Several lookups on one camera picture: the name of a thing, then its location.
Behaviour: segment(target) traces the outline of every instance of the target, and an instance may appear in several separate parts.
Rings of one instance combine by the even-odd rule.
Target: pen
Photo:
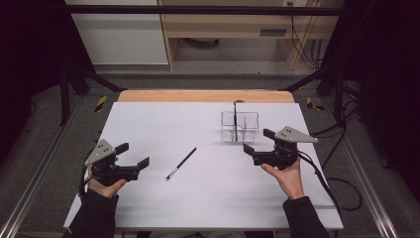
[[[238,141],[238,120],[236,115],[236,101],[234,102],[234,126],[235,126],[235,141]]]
[[[173,171],[166,177],[166,180],[169,180],[170,178],[172,178],[173,174],[175,174],[175,172],[182,166],[182,164],[184,164],[186,160],[188,160],[188,158],[192,155],[192,153],[195,152],[195,150],[197,150],[197,148],[192,149],[192,151],[188,154],[188,156],[186,156],[185,159],[183,159],[181,163],[179,163],[179,165],[175,169],[173,169]]]

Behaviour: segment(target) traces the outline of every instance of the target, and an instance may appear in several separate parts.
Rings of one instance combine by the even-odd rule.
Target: metal rail
[[[35,197],[38,191],[40,190],[41,185],[43,184],[46,171],[54,158],[55,152],[62,138],[64,137],[64,134],[67,131],[73,116],[76,114],[77,109],[80,107],[82,102],[82,98],[76,96],[70,117],[68,118],[64,126],[59,127],[59,129],[55,133],[49,148],[44,154],[40,165],[38,166],[37,170],[31,178],[31,181],[28,183],[28,186],[26,187],[24,193],[19,199],[18,204],[15,206],[6,223],[4,223],[4,225],[2,226],[0,230],[0,238],[15,237],[28,210],[30,209],[33,201],[35,200]]]
[[[363,9],[312,7],[246,6],[122,6],[122,5],[46,5],[56,13],[73,14],[192,14],[192,15],[283,15],[342,16],[361,13]]]

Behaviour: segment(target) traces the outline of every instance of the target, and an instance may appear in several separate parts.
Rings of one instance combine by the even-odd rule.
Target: transparent box
[[[259,129],[259,113],[237,112],[236,123],[234,112],[222,112],[222,142],[253,142]]]

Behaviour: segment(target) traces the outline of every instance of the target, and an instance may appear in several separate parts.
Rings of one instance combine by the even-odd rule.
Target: dark background
[[[71,16],[44,8],[63,0],[0,3],[1,164],[31,113],[31,97],[58,85],[71,62],[94,69]]]
[[[346,8],[368,9],[372,2],[348,0]],[[415,0],[378,0],[369,11],[341,17],[323,66],[338,61],[344,80],[360,83],[361,108],[384,165],[399,170],[420,201],[419,6]]]

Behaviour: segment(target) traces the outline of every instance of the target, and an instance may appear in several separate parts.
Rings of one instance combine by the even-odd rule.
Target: white cabinet
[[[67,5],[157,5],[156,0],[65,0]],[[72,14],[94,65],[168,64],[158,14]]]

